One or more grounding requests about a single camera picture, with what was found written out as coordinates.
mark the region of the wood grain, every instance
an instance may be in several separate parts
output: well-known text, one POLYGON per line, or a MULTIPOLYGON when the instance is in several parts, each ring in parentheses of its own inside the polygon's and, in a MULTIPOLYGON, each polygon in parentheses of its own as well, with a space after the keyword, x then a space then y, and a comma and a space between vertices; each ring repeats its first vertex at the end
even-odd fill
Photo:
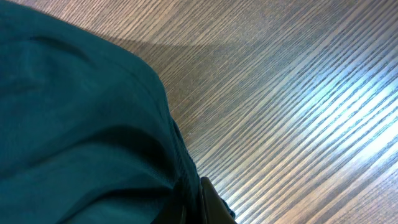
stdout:
POLYGON ((396 223, 398 1, 16 2, 152 66, 238 223, 396 223))

